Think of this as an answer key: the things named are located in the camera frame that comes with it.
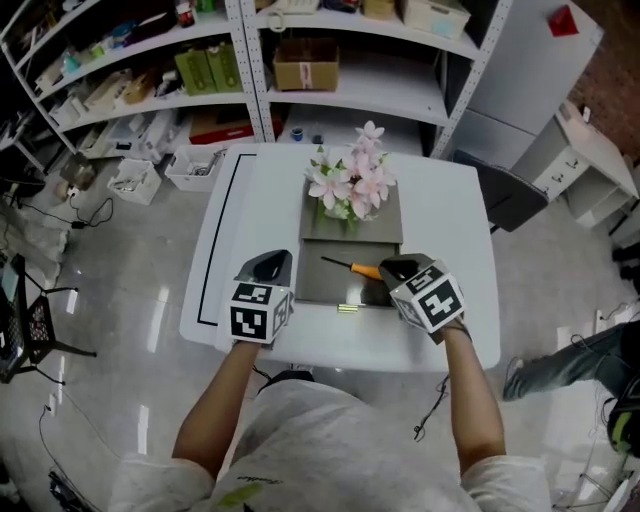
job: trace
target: tiled floor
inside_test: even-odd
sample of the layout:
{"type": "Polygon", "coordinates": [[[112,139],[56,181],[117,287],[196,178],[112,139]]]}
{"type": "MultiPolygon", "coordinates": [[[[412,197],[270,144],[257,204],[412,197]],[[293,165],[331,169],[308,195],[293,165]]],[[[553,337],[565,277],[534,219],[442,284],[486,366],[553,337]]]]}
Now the tiled floor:
{"type": "MultiPolygon", "coordinates": [[[[81,215],[88,216],[102,202],[111,174],[113,165],[78,199],[81,215]]],[[[164,182],[151,207],[116,198],[108,224],[73,233],[59,283],[78,286],[80,294],[73,314],[67,312],[67,294],[54,297],[54,324],[61,341],[95,349],[99,356],[49,356],[41,367],[64,375],[64,394],[37,374],[18,376],[0,387],[1,454],[34,510],[56,510],[48,492],[51,461],[38,433],[50,393],[59,404],[56,416],[47,415],[42,422],[47,444],[82,493],[103,510],[117,457],[128,451],[171,453],[183,418],[223,357],[178,333],[207,200],[206,194],[180,192],[164,182]]],[[[52,211],[72,218],[66,208],[52,211]]],[[[634,297],[617,276],[604,232],[581,229],[562,203],[516,233],[496,233],[493,241],[503,353],[501,365],[488,372],[496,389],[512,356],[552,352],[574,329],[588,328],[596,308],[608,312],[634,297]]],[[[284,365],[260,367],[276,373],[284,365]]],[[[318,375],[378,407],[397,422],[398,435],[408,437],[436,399],[435,387],[443,377],[334,370],[318,375]]],[[[262,382],[254,375],[247,406],[262,382]]],[[[510,453],[542,457],[552,487],[570,491],[595,446],[592,469],[606,476],[615,460],[602,427],[595,428],[596,401],[604,401],[602,390],[583,383],[501,404],[510,453]]],[[[455,470],[448,412],[445,401],[427,423],[418,447],[455,470]]]]}

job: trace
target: black chair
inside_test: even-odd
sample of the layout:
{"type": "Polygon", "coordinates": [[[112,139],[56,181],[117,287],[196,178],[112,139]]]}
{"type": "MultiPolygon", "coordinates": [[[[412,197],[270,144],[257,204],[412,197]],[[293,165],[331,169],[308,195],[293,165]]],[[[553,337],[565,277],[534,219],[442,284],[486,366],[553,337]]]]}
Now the black chair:
{"type": "Polygon", "coordinates": [[[52,288],[45,290],[25,271],[24,258],[17,255],[11,266],[18,274],[18,286],[13,302],[0,291],[0,382],[8,384],[19,373],[38,372],[51,382],[65,385],[49,377],[38,368],[38,364],[52,350],[68,352],[87,357],[97,357],[95,352],[87,352],[56,340],[51,321],[51,310],[47,295],[62,291],[78,291],[77,288],[52,288]],[[40,296],[27,308],[26,279],[40,289],[40,296]]]}
{"type": "Polygon", "coordinates": [[[491,233],[500,228],[514,231],[549,205],[544,192],[506,169],[493,167],[463,151],[455,151],[453,161],[478,171],[487,218],[493,224],[491,233]]]}

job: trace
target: flower bouquet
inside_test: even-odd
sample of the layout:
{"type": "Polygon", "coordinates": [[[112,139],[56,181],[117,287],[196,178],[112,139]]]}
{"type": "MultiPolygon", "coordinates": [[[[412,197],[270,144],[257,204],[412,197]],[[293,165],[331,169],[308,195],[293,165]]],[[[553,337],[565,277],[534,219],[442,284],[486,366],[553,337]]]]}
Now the flower bouquet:
{"type": "Polygon", "coordinates": [[[389,187],[396,184],[395,175],[385,164],[389,153],[380,151],[384,128],[368,121],[356,131],[360,136],[349,156],[332,164],[320,146],[308,174],[309,195],[318,198],[320,214],[345,220],[351,227],[358,220],[373,220],[373,209],[380,208],[389,197],[389,187]]]}

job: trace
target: white t-shirt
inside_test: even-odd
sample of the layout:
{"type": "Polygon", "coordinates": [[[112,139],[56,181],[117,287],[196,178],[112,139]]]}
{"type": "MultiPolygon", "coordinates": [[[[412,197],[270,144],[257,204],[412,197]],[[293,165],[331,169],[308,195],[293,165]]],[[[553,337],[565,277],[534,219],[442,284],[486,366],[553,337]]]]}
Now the white t-shirt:
{"type": "Polygon", "coordinates": [[[458,479],[375,409],[322,384],[260,393],[231,468],[215,482],[185,460],[123,460],[110,512],[550,510],[542,464],[493,457],[458,479]]]}

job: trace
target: refrigerator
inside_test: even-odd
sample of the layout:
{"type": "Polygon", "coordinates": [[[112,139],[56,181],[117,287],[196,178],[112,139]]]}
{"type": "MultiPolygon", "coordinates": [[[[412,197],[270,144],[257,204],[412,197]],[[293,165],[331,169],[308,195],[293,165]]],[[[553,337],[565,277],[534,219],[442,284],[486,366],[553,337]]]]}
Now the refrigerator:
{"type": "Polygon", "coordinates": [[[511,169],[578,81],[602,28],[573,2],[513,0],[496,48],[453,134],[455,149],[511,169]],[[568,5],[579,34],[553,37],[568,5]]]}

